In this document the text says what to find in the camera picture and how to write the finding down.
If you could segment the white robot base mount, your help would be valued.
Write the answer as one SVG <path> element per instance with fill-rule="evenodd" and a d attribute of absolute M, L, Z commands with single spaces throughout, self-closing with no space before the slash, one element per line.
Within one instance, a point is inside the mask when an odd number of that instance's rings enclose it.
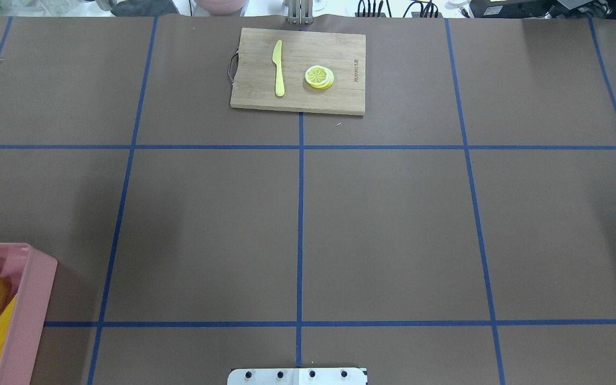
<path fill-rule="evenodd" d="M 368 384 L 365 368 L 239 368 L 227 384 Z"/>

